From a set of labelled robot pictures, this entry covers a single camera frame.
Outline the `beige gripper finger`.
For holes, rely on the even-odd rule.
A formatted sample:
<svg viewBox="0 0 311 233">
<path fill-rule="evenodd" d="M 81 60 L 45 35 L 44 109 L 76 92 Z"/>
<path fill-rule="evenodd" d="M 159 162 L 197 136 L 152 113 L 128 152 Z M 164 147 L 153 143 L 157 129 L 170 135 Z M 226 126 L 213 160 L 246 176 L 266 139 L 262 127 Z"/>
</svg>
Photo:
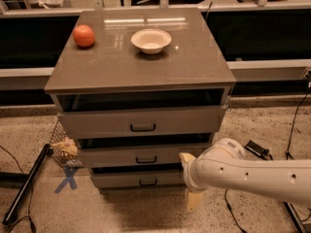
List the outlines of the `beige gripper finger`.
<svg viewBox="0 0 311 233">
<path fill-rule="evenodd" d="M 192 161 L 196 159 L 196 157 L 188 152 L 180 152 L 179 157 L 184 170 L 187 170 L 188 166 Z"/>
<path fill-rule="evenodd" d="M 202 192 L 186 191 L 187 210 L 189 212 L 195 211 L 202 201 Z"/>
</svg>

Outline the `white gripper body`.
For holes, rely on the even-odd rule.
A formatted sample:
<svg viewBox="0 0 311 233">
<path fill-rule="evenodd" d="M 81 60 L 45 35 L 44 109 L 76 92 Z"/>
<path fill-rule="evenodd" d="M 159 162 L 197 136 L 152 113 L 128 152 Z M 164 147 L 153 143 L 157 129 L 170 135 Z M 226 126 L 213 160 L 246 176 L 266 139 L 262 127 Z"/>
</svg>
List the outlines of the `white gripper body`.
<svg viewBox="0 0 311 233">
<path fill-rule="evenodd" d="M 202 192 L 207 188 L 206 182 L 203 180 L 204 169 L 206 163 L 204 160 L 193 158 L 183 164 L 184 180 L 191 192 Z"/>
</svg>

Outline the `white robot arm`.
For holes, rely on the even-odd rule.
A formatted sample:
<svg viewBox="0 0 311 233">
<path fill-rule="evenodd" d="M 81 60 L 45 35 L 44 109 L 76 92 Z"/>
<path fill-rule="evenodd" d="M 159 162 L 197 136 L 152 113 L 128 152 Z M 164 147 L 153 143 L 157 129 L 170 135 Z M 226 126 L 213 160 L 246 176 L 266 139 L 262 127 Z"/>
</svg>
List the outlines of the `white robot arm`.
<svg viewBox="0 0 311 233">
<path fill-rule="evenodd" d="M 311 160 L 246 160 L 245 149 L 223 138 L 198 157 L 179 154 L 191 207 L 208 187 L 241 190 L 311 207 Z"/>
</svg>

